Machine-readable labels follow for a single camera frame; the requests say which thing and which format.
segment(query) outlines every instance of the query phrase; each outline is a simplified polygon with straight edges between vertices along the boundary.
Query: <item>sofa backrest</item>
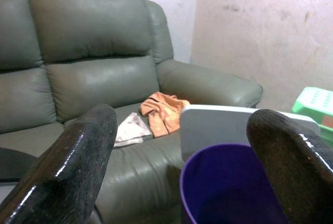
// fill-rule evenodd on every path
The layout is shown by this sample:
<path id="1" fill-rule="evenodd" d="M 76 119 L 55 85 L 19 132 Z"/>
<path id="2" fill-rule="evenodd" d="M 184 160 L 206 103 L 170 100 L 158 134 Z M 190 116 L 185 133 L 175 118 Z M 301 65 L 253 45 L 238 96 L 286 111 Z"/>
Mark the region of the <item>sofa backrest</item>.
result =
<path id="1" fill-rule="evenodd" d="M 58 118 L 159 90 L 144 0 L 29 0 Z"/>
<path id="2" fill-rule="evenodd" d="M 44 111 L 48 108 L 48 118 L 43 116 L 43 121 L 38 122 L 35 117 L 34 125 L 55 121 L 55 117 L 64 122 L 98 103 L 116 108 L 141 102 L 159 90 L 155 64 L 173 58 L 173 50 L 164 12 L 156 3 L 145 0 L 20 1 L 22 8 L 16 12 L 17 22 L 11 21 L 13 30 L 7 32 L 14 35 L 16 30 L 23 41 L 18 44 L 15 36 L 11 40 L 0 37 L 0 47 L 5 45 L 5 52 L 22 52 L 9 57 L 0 50 L 0 70 L 4 72 L 0 75 L 5 77 L 8 70 L 26 68 L 32 70 L 30 73 L 43 73 L 45 88 L 34 88 L 36 94 L 31 101 Z M 6 17 L 8 11 L 8 6 L 2 6 L 0 19 Z M 0 83 L 7 82 L 0 78 Z M 25 83 L 31 84 L 29 78 Z M 18 89 L 20 85 L 6 88 Z M 30 111 L 37 114 L 37 110 L 28 107 L 25 95 L 21 95 L 20 100 L 24 103 L 12 104 L 9 98 L 0 95 L 0 102 L 11 104 L 7 115 L 14 110 L 22 111 L 20 107 L 30 113 L 30 118 L 33 117 Z M 32 125 L 20 125 L 16 129 L 23 127 Z"/>
<path id="3" fill-rule="evenodd" d="M 28 0 L 0 0 L 0 134 L 55 121 Z"/>

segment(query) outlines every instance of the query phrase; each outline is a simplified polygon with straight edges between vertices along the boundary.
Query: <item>grey leather sofa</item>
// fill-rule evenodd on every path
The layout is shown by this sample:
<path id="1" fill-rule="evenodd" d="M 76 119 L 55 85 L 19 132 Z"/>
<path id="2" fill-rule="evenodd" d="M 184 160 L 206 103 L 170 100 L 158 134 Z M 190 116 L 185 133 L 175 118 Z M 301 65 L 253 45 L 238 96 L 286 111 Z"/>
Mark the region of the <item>grey leather sofa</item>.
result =
<path id="1" fill-rule="evenodd" d="M 39 156 L 87 108 L 107 103 L 121 123 L 158 90 L 242 107 L 262 95 L 254 82 L 174 60 L 154 2 L 0 0 L 0 147 Z M 177 223 L 178 132 L 110 159 L 96 201 L 103 223 Z"/>

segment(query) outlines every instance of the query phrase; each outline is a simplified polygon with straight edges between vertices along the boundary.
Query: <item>sofa cushion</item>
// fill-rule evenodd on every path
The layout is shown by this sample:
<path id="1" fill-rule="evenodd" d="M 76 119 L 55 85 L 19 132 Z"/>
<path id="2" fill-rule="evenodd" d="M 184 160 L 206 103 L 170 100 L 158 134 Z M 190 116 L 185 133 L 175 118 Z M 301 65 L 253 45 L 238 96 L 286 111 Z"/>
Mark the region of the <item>sofa cushion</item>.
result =
<path id="1" fill-rule="evenodd" d="M 113 150 L 96 200 L 103 222 L 140 223 L 177 205 L 182 166 L 178 131 Z"/>
<path id="2" fill-rule="evenodd" d="M 116 115 L 117 115 L 117 122 L 118 126 L 132 113 L 135 112 L 140 116 L 140 118 L 144 121 L 144 123 L 149 127 L 148 123 L 148 117 L 142 116 L 141 113 L 139 112 L 139 107 L 141 103 L 134 103 L 134 104 L 129 104 L 128 106 L 122 106 L 115 108 Z M 77 118 L 73 118 L 71 120 L 68 120 L 64 122 L 64 127 L 67 128 L 68 125 L 70 125 L 73 121 L 75 121 Z M 144 136 L 143 140 L 150 140 L 152 138 L 152 134 L 149 136 Z"/>
<path id="3" fill-rule="evenodd" d="M 47 73 L 61 122 L 99 103 L 117 108 L 159 90 L 151 56 L 50 64 Z"/>
<path id="4" fill-rule="evenodd" d="M 53 123 L 1 134 L 0 147 L 38 157 L 58 139 L 63 130 L 62 124 Z"/>
<path id="5" fill-rule="evenodd" d="M 0 71 L 42 64 L 28 0 L 0 0 Z"/>
<path id="6" fill-rule="evenodd" d="M 56 121 L 43 67 L 0 74 L 0 133 Z"/>
<path id="7" fill-rule="evenodd" d="M 145 55 L 150 49 L 143 0 L 30 0 L 47 62 Z"/>

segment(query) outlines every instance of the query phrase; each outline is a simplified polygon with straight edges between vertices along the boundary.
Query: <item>sofa armrest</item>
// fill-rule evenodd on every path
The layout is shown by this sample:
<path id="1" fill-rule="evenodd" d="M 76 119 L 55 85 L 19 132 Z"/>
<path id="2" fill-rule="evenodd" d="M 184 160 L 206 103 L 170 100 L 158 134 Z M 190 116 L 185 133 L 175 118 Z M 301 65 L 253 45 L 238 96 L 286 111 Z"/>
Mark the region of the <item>sofa armrest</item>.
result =
<path id="1" fill-rule="evenodd" d="M 162 93 L 196 104 L 255 107 L 263 88 L 252 81 L 173 59 L 157 65 Z"/>

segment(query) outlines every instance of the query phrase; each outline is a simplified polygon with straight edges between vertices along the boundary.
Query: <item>black object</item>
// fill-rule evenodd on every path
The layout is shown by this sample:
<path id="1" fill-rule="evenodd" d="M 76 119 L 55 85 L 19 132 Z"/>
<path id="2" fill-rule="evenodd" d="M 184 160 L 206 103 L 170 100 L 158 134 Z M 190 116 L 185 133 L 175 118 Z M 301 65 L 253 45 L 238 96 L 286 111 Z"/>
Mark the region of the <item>black object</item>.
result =
<path id="1" fill-rule="evenodd" d="M 0 148 L 0 159 L 0 183 L 18 182 L 37 160 L 32 155 L 6 148 Z"/>
<path id="2" fill-rule="evenodd" d="M 106 104 L 74 121 L 0 205 L 0 223 L 85 223 L 99 192 L 117 118 Z"/>
<path id="3" fill-rule="evenodd" d="M 333 223 L 333 150 L 288 117 L 254 112 L 247 136 L 290 224 Z"/>

